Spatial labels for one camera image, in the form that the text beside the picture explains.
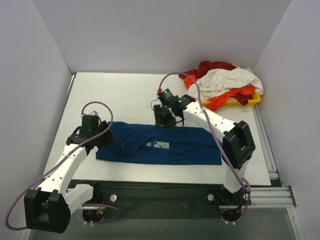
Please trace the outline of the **blue Mickey Mouse t-shirt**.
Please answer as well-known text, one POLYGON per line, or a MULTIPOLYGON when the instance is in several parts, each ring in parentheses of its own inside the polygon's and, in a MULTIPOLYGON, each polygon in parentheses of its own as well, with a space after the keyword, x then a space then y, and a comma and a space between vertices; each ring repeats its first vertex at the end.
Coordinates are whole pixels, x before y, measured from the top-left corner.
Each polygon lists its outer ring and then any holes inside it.
POLYGON ((96 152, 101 161, 147 165, 215 165, 221 152, 206 130, 199 127, 160 127, 114 122, 116 136, 96 152))

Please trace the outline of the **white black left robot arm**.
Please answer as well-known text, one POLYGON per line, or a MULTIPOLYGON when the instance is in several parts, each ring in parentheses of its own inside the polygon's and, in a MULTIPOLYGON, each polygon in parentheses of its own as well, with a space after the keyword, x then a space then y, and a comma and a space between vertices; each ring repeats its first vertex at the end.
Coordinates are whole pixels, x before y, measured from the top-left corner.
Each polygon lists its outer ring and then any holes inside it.
POLYGON ((71 191, 68 187, 81 163, 94 148, 102 149, 116 136, 112 122, 97 115, 84 115, 81 125, 67 138, 62 154, 36 189, 24 195, 26 227, 52 233, 63 233, 72 214, 83 205, 95 206, 102 201, 96 183, 80 182, 71 191))

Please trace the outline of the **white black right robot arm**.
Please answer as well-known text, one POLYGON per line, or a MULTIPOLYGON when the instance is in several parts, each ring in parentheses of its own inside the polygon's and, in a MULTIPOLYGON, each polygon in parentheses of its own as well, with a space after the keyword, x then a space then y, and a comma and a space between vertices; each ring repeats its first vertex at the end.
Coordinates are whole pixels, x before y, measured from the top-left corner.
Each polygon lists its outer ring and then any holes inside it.
POLYGON ((251 187, 245 179, 245 171, 256 145, 249 125, 243 120, 235 122, 226 119, 187 94, 178 97, 166 89, 157 94, 157 99, 160 104, 153 106, 157 128, 174 127, 178 123, 176 118, 179 117, 212 134, 221 153, 221 160, 227 165, 222 200, 233 204, 240 197, 239 190, 250 193, 251 187))

